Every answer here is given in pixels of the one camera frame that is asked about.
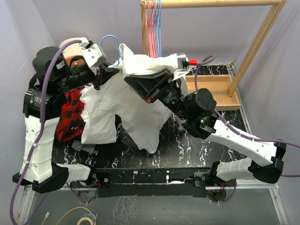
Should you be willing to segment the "blue wire hanger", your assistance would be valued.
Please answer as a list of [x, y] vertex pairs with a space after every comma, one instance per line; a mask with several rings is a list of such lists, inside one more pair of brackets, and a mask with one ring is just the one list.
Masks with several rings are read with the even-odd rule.
[[115, 35], [108, 34], [103, 36], [100, 41], [100, 46], [104, 49], [108, 61], [111, 62], [113, 66], [118, 66], [122, 62], [123, 57], [120, 53], [120, 41]]

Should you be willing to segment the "white shirt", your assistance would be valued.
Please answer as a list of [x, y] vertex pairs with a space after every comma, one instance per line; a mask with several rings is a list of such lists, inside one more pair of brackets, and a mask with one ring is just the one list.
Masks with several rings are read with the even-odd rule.
[[151, 58], [144, 54], [134, 54], [125, 44], [120, 44], [123, 60], [115, 63], [113, 68], [119, 70], [100, 90], [93, 86], [81, 91], [80, 101], [84, 103], [81, 117], [85, 122], [81, 142], [83, 144], [108, 144], [117, 139], [115, 116], [121, 118], [122, 126], [132, 138], [138, 149], [148, 153], [156, 152], [159, 143], [159, 132], [172, 115], [172, 111], [159, 100], [146, 103], [124, 81], [130, 75], [148, 75], [169, 69], [175, 79], [181, 80], [182, 93], [188, 88], [185, 72], [178, 71], [178, 55]]

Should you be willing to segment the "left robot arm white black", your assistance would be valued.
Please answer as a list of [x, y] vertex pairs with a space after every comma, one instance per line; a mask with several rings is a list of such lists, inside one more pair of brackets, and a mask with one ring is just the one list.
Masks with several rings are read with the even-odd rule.
[[24, 95], [25, 152], [22, 168], [12, 180], [21, 186], [32, 185], [41, 194], [73, 181], [87, 187], [97, 181], [85, 163], [63, 165], [52, 160], [54, 140], [81, 139], [85, 125], [84, 103], [80, 100], [83, 87], [89, 83], [99, 87], [117, 73], [97, 44], [88, 44], [78, 54], [67, 56], [66, 50], [73, 45], [75, 42], [69, 42], [37, 52], [32, 62], [35, 74]]

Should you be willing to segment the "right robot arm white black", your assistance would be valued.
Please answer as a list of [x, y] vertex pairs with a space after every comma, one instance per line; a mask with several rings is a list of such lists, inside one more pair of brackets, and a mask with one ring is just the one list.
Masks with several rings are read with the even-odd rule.
[[286, 145], [262, 141], [240, 129], [229, 128], [214, 111], [217, 103], [207, 88], [184, 95], [181, 83], [168, 69], [151, 75], [129, 75], [124, 80], [145, 102], [163, 103], [184, 121], [182, 126], [193, 137], [219, 143], [245, 156], [232, 162], [214, 162], [210, 172], [200, 177], [202, 183], [220, 186], [245, 177], [269, 184], [279, 180]]

